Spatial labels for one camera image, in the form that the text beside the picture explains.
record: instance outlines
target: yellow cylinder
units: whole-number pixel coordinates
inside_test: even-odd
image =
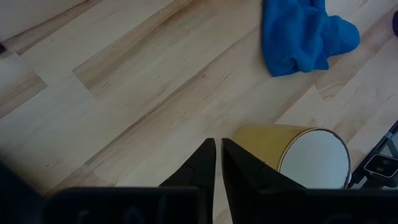
[[[342,188],[348,184],[348,150],[333,131],[288,125],[249,125],[236,132],[233,139],[304,187]]]

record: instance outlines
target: hardwood floor plank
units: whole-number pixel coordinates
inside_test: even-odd
[[[172,0],[104,0],[35,44],[21,57],[48,84],[122,37]]]
[[[31,47],[45,39],[55,31],[59,30],[65,24],[92,8],[102,0],[87,0],[57,16],[53,19],[37,25],[21,34],[5,40],[2,44],[10,52],[16,52],[21,55]]]
[[[396,94],[393,83],[398,82],[397,46],[398,40],[392,37],[332,100],[324,104],[316,116],[317,122],[333,128],[349,141]]]
[[[368,3],[368,0],[346,1],[346,0],[326,0],[326,11],[329,16],[339,15],[349,18]]]
[[[16,54],[0,55],[0,71],[0,118],[47,87]]]
[[[323,99],[317,88],[312,86],[276,121],[276,124],[303,127],[317,126],[313,115],[322,107],[323,104]]]
[[[338,4],[335,0],[329,0],[328,2]],[[397,0],[383,0],[382,2],[378,0],[365,0],[365,2],[359,0],[355,2],[360,7],[357,10],[353,9],[344,19],[355,24],[360,34],[367,31],[381,16],[396,7],[398,3]]]
[[[0,1],[0,42],[37,26],[84,0]]]
[[[57,184],[57,186],[55,186],[45,195],[49,197],[58,191],[67,189],[69,187],[112,187],[112,184],[101,180],[89,167],[83,165],[71,173],[67,178],[63,179],[59,184]]]
[[[105,49],[79,65],[73,72],[84,86],[91,90],[102,79],[111,75],[112,71],[128,60],[132,54],[136,53],[136,49],[141,48],[141,45],[146,43],[147,39],[157,35],[161,28],[166,26],[166,23],[173,20],[173,17],[178,17],[183,14],[184,11],[187,10],[183,10],[185,7],[194,7],[189,6],[191,2],[193,2],[195,6],[200,1],[172,1],[169,5],[157,11],[137,27],[130,30],[123,37],[115,40]]]
[[[388,132],[398,117],[398,96],[392,95],[372,117],[366,121],[364,126],[348,142],[348,147],[361,154],[355,157],[358,162],[369,153],[370,150]]]
[[[135,111],[151,109],[259,25],[258,1],[229,1],[226,5],[225,0],[200,1],[176,13],[129,49],[116,67],[95,75],[99,80],[95,78],[95,85],[87,87],[95,97],[127,110],[132,106]],[[236,15],[230,19],[234,26],[220,26],[230,14]]]
[[[43,194],[92,156],[89,145],[79,145],[88,131],[73,130],[94,105],[79,83],[49,86],[0,119],[0,159]]]

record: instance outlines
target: white circular top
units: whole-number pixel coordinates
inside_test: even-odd
[[[349,173],[349,157],[336,136],[314,130],[293,142],[280,173],[309,189],[340,189]]]

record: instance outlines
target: blue towel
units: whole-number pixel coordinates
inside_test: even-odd
[[[328,57],[359,43],[357,28],[328,16],[325,0],[264,0],[262,52],[274,77],[328,70]]]

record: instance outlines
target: black triangular piece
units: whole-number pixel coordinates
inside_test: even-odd
[[[230,139],[223,139],[223,162],[231,159],[239,169],[239,174],[255,190],[266,189],[297,189],[304,188],[288,177],[277,172],[247,150]],[[223,167],[223,173],[229,172],[228,167]]]
[[[5,51],[6,51],[6,48],[2,44],[0,44],[0,54]]]
[[[192,186],[204,190],[208,223],[212,223],[215,172],[216,144],[214,139],[209,138],[159,187]]]
[[[279,190],[303,188],[278,173],[230,139],[223,139],[223,178],[234,224],[262,220],[266,203],[262,195]]]

